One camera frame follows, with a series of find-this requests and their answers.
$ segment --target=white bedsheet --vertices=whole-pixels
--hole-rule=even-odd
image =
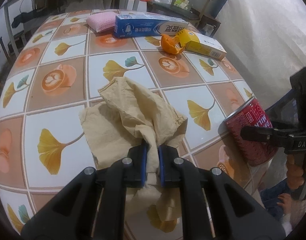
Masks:
[[[264,108],[290,88],[306,66],[306,6],[302,0],[228,0],[215,38]]]

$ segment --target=orange peel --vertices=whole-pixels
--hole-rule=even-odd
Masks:
[[[165,52],[174,55],[182,53],[185,49],[185,45],[182,48],[177,48],[176,44],[178,43],[179,43],[179,38],[177,36],[172,38],[167,34],[162,34],[161,47]]]

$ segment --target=wooden chair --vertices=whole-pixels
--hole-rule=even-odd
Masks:
[[[151,8],[152,12],[156,12],[156,13],[158,11],[167,12],[167,15],[172,16],[172,17],[182,18],[192,23],[196,27],[199,25],[199,23],[201,22],[201,19],[203,18],[203,23],[214,26],[214,30],[211,34],[211,37],[215,34],[215,32],[220,27],[221,22],[219,22],[218,20],[216,20],[210,15],[204,15],[206,7],[210,3],[211,0],[206,0],[201,12],[198,12],[194,9],[192,10],[193,12],[184,10],[178,6],[175,6],[174,5],[175,1],[176,0],[172,0],[171,4],[157,3],[155,1],[149,1],[148,5]]]

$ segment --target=toothpaste box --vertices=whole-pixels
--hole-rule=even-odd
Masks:
[[[116,15],[114,35],[117,38],[159,36],[161,34],[175,36],[188,24],[182,19],[164,15]]]
[[[222,60],[226,51],[222,45],[215,39],[195,33],[189,30],[180,31],[177,36],[179,37],[181,46],[186,44],[186,49],[197,52],[206,56]]]

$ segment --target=tile pattern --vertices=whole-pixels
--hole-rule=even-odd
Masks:
[[[262,175],[250,172],[222,123],[252,94],[236,69],[227,59],[167,54],[160,37],[94,33],[85,19],[101,12],[49,17],[8,76],[0,100],[0,196],[9,219],[19,219],[19,209],[32,217],[83,168],[95,166],[78,114],[103,101],[97,90],[115,75],[144,85],[188,117],[181,157],[205,169],[221,166],[252,191],[251,177]],[[182,239],[181,219],[170,233],[153,228],[146,212],[126,221],[125,239],[148,235]]]

